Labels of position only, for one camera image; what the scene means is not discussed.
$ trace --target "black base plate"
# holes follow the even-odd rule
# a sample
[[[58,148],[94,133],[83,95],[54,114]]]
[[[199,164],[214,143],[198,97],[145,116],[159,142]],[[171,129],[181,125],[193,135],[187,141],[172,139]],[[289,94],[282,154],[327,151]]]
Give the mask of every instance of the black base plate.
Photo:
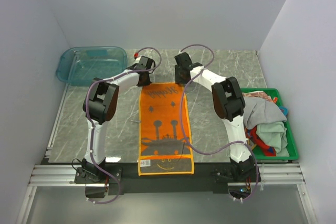
[[[235,181],[231,177],[232,165],[230,163],[195,163],[194,174],[176,175],[138,175],[137,163],[106,163],[105,169],[120,179],[122,194],[131,193],[170,193],[170,192],[192,192],[212,191],[217,194],[227,194],[227,183],[243,182]],[[93,182],[88,178],[82,178],[81,170],[78,170],[76,184],[104,183]],[[250,174],[251,182],[256,181],[256,173]],[[109,195],[115,195],[118,185],[113,179],[109,181]]]

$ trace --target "translucent blue bin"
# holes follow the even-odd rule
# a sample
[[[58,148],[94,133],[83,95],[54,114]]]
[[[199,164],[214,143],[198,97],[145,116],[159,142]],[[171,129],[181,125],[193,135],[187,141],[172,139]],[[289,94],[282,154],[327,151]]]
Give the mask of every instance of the translucent blue bin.
[[[127,67],[127,54],[120,47],[74,47],[61,56],[57,78],[72,86],[90,86],[93,78],[115,76]]]

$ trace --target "green bin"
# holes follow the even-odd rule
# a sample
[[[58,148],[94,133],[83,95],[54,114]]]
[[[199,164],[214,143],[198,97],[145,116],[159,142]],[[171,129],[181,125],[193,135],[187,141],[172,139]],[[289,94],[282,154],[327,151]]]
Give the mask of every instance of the green bin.
[[[281,99],[281,96],[280,96],[280,93],[277,89],[265,89],[265,88],[241,88],[242,92],[243,93],[249,93],[249,92],[254,92],[254,91],[263,91],[265,92],[267,95],[269,95],[272,99],[274,97],[277,97],[278,98],[278,101],[277,101],[277,105],[278,106],[284,106],[283,103],[282,103],[282,99]],[[295,144],[295,141],[294,141],[294,137],[293,137],[293,134],[292,134],[292,131],[290,129],[290,125],[289,125],[289,122],[287,120],[287,122],[284,122],[283,123],[285,125],[285,128],[287,128],[287,132],[286,132],[286,137],[287,137],[287,151],[289,153],[289,157],[268,157],[268,156],[265,156],[261,150],[261,148],[259,146],[256,146],[254,149],[253,149],[253,152],[254,154],[256,155],[257,159],[258,160],[297,160],[299,158],[299,153],[298,153],[298,149],[296,147],[296,144]]]

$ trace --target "gray marble surface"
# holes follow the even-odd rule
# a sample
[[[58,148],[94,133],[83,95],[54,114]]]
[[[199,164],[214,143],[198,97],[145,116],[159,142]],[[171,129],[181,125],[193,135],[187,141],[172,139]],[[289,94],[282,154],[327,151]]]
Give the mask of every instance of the gray marble surface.
[[[126,50],[129,65],[133,62],[135,50]],[[208,50],[190,49],[193,62],[206,64],[211,54]],[[209,70],[221,76],[234,76],[241,87],[265,88],[265,80],[255,51],[216,50],[215,61]],[[178,50],[160,50],[162,64],[151,75],[152,82],[174,82],[174,56]],[[158,62],[155,51],[145,50],[142,55]],[[69,86],[64,107],[59,117],[59,126],[54,136],[49,162],[69,163],[73,158],[82,159],[87,147],[88,126],[82,104],[87,87]],[[105,152],[110,161],[137,162],[139,120],[138,101],[141,88],[133,87],[119,95],[117,112],[107,130]],[[194,146],[210,152],[228,143],[223,122],[213,109],[212,95],[202,86],[192,83],[187,90],[187,102]],[[229,149],[215,155],[194,153],[195,162],[227,162]]]

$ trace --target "clothing pile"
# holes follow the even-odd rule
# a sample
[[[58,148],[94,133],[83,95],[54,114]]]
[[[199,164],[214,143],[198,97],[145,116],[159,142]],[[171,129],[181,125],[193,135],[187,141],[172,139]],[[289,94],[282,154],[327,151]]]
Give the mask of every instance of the clothing pile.
[[[246,137],[262,149],[265,156],[288,157],[283,111],[263,91],[243,93]]]

